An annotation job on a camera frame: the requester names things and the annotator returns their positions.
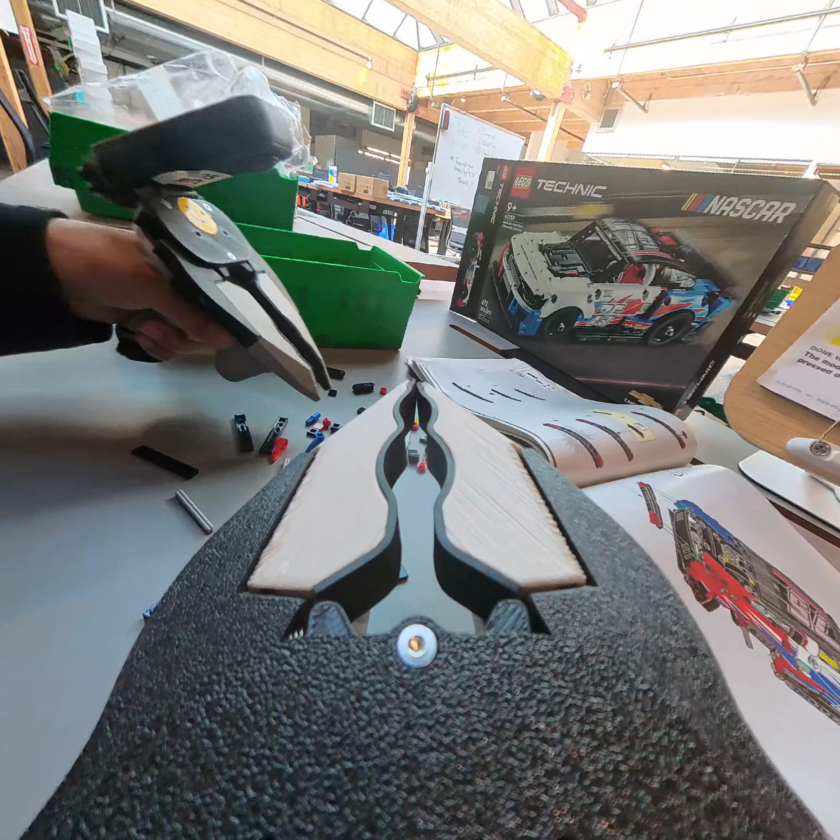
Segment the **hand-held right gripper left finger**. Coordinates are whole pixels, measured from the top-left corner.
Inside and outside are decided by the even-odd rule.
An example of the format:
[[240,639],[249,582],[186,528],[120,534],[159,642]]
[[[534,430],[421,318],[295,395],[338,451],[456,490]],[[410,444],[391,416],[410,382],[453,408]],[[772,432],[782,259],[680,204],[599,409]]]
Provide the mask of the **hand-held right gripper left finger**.
[[407,466],[415,385],[399,384],[313,450],[249,592],[336,602],[353,621],[396,587],[402,545],[393,488]]

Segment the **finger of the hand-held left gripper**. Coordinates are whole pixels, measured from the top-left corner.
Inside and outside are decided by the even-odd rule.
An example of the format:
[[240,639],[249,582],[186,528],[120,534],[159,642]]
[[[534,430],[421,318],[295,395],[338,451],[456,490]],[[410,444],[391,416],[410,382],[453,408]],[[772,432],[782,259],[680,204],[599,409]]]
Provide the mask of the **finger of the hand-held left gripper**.
[[[269,337],[274,328],[252,294],[255,286],[251,283],[242,287],[231,280],[221,280],[212,292],[214,316],[234,337],[234,345],[219,350],[215,356],[216,371],[229,382],[242,382],[262,373],[281,378],[258,357],[260,339]],[[295,389],[313,401],[321,399],[322,390]]]
[[261,265],[256,273],[252,294],[274,328],[269,337],[260,339],[260,360],[298,390],[330,389],[332,383],[319,347],[268,265]]

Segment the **cluster of small toy bricks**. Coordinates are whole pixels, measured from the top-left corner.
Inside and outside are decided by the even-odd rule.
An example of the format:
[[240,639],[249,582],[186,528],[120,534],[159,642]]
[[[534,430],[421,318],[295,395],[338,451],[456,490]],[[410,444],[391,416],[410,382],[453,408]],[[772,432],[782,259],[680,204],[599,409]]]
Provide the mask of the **cluster of small toy bricks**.
[[364,406],[361,413],[341,421],[337,432],[319,421],[314,425],[324,441],[312,451],[314,466],[339,476],[372,473],[389,446],[405,436],[414,420],[417,383],[406,380]]

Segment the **grey desk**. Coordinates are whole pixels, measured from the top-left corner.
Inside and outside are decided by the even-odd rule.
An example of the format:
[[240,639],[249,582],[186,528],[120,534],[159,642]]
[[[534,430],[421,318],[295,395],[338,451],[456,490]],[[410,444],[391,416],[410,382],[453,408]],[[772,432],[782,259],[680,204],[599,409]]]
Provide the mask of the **grey desk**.
[[313,408],[111,343],[2,361],[3,838],[831,838],[669,581],[537,451],[511,440],[587,584],[540,622],[444,593],[417,386],[395,588],[353,621],[249,592]]

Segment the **person's left hand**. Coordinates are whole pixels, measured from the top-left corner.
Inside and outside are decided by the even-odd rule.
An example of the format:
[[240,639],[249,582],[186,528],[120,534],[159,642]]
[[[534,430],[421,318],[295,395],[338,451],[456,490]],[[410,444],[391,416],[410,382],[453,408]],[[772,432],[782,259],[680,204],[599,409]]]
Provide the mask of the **person's left hand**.
[[132,327],[137,344],[155,360],[235,343],[152,267],[134,231],[58,217],[49,221],[45,243],[67,306],[79,318],[125,326],[145,310],[163,317]]

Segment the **clear plastic bag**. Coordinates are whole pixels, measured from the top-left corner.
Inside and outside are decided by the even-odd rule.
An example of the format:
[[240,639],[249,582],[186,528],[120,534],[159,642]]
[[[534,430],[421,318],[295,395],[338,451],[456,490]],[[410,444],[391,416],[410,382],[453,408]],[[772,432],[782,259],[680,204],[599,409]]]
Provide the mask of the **clear plastic bag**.
[[80,166],[93,144],[237,95],[256,95],[280,108],[290,130],[291,169],[312,162],[311,137],[301,109],[277,95],[257,66],[210,49],[110,79],[84,80],[48,99],[51,164]]

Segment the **open instruction booklet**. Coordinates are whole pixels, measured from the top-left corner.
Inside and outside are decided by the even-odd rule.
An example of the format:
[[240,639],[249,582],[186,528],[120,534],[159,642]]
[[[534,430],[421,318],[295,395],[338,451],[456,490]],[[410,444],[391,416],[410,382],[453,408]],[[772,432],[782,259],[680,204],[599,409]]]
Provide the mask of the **open instruction booklet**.
[[685,422],[586,401],[521,362],[411,359],[417,378],[535,449],[620,526],[710,647],[725,694],[838,838],[838,572],[740,474],[691,465]]

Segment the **grey toy axle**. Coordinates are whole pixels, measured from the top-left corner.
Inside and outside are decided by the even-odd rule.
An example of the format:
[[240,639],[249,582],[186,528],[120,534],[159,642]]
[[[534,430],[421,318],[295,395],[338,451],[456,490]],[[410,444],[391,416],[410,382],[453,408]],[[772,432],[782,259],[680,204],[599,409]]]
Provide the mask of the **grey toy axle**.
[[204,534],[214,533],[214,525],[183,489],[175,492],[175,501]]

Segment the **black flat toy beam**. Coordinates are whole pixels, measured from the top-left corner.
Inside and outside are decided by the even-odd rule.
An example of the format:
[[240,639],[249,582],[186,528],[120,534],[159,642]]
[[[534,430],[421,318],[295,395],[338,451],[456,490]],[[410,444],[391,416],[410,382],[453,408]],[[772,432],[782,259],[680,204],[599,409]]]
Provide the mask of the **black flat toy beam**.
[[131,450],[131,455],[153,466],[160,467],[184,480],[191,480],[199,474],[199,469],[187,463],[162,453],[146,445],[140,445]]

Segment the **whiteboard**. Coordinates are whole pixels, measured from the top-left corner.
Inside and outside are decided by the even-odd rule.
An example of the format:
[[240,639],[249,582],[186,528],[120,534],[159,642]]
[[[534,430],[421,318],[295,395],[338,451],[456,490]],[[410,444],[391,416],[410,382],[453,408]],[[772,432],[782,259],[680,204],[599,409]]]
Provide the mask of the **whiteboard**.
[[426,197],[470,209],[486,158],[520,159],[525,139],[447,104],[440,109]]

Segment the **curved wooden board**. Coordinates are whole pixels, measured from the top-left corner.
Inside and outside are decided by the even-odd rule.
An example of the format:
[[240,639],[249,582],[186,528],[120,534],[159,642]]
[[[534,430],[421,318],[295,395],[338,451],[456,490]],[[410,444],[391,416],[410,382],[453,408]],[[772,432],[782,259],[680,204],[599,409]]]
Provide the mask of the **curved wooden board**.
[[787,454],[787,441],[798,437],[823,438],[838,446],[838,420],[763,388],[758,379],[835,301],[839,301],[838,247],[831,251],[791,309],[735,375],[724,401],[729,424],[743,439],[803,469],[805,465],[801,461]]

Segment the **white flat stand base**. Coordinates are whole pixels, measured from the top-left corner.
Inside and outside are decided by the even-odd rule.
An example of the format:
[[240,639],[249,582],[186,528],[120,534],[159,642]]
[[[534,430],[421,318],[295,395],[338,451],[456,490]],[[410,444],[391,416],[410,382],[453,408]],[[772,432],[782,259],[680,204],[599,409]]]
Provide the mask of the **white flat stand base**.
[[760,451],[740,461],[739,469],[762,490],[828,527],[839,530],[837,485]]

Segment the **black toy car kit box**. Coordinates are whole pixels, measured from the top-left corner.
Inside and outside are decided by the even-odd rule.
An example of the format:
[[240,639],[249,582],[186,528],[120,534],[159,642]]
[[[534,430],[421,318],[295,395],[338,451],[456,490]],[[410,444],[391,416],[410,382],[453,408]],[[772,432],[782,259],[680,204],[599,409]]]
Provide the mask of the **black toy car kit box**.
[[486,159],[449,308],[684,417],[837,208],[822,180]]

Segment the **white printed paper sheet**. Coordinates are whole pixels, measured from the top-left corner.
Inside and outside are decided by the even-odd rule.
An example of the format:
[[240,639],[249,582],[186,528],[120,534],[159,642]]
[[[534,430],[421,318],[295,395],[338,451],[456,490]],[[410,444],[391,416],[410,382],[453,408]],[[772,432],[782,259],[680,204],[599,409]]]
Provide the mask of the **white printed paper sheet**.
[[765,389],[839,419],[839,301],[758,379]]

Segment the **white stand post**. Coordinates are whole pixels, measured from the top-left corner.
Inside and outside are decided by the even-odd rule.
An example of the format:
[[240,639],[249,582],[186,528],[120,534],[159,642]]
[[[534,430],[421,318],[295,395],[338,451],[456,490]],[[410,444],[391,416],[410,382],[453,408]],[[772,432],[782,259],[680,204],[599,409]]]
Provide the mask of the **white stand post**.
[[787,441],[785,450],[805,469],[835,485],[839,485],[839,447],[823,438],[794,437]]

